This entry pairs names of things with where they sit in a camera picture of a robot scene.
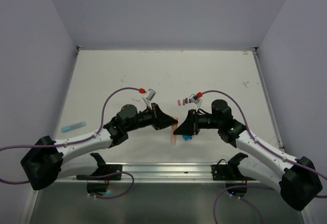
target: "white tabletop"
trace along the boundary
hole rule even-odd
[[[152,88],[153,102],[163,112],[186,118],[194,104],[178,106],[177,100],[190,94],[218,89],[231,95],[242,107],[259,137],[277,147],[259,74],[252,52],[242,51],[80,51],[61,115],[56,139],[71,138],[96,130],[106,98],[115,90],[132,86]],[[125,104],[142,100],[137,91],[122,91],[108,103],[105,122],[109,122]],[[242,121],[236,106],[219,94],[203,96],[201,108],[210,112],[211,102],[225,99],[234,117]],[[62,133],[60,128],[81,121],[86,126]],[[185,141],[177,137],[170,145],[171,129],[155,131],[152,127],[129,133],[121,145],[100,150],[107,162],[217,162],[230,159],[238,149],[223,142],[217,130],[201,130]]]

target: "blue pen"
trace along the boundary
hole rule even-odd
[[[70,125],[70,126],[64,126],[64,127],[61,128],[61,132],[71,131],[71,130],[74,130],[74,129],[81,128],[83,126],[86,126],[86,122],[85,121],[79,122],[79,123],[75,123],[75,124]]]

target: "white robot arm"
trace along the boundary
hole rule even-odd
[[[191,99],[195,104],[201,104],[198,95],[192,95]],[[256,179],[280,192],[282,198],[298,211],[322,190],[317,174],[290,163],[296,162],[315,169],[311,160],[306,157],[297,159],[258,138],[233,118],[231,108],[224,100],[212,102],[212,113],[199,107],[189,110],[186,120],[174,134],[197,135],[200,129],[218,129],[218,134],[224,142],[255,157],[250,159],[247,154],[239,153],[225,165],[212,165],[214,180],[218,180],[219,175],[231,180],[244,177]]]
[[[163,113],[158,104],[150,103],[155,92],[151,90],[145,102],[147,108],[138,112],[133,105],[125,105],[112,120],[99,131],[70,139],[52,140],[50,136],[38,140],[36,147],[21,160],[21,165],[34,190],[51,185],[56,179],[91,175],[103,176],[111,173],[104,160],[93,151],[117,146],[128,139],[128,132],[152,126],[161,130],[178,123]]]

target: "pink object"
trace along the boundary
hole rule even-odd
[[[176,135],[174,135],[174,131],[177,129],[177,124],[172,125],[172,131],[170,135],[170,145],[176,145]]]

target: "white wall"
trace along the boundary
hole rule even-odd
[[[259,48],[283,143],[327,173],[327,0],[286,0]],[[323,193],[327,184],[323,181]],[[313,200],[316,223],[327,223],[326,200]]]
[[[0,0],[0,147],[53,135],[75,47],[51,0]],[[26,180],[27,150],[1,152],[0,177]],[[0,183],[1,223],[19,223],[30,187]]]
[[[258,46],[285,0],[53,0],[76,45],[245,49]]]

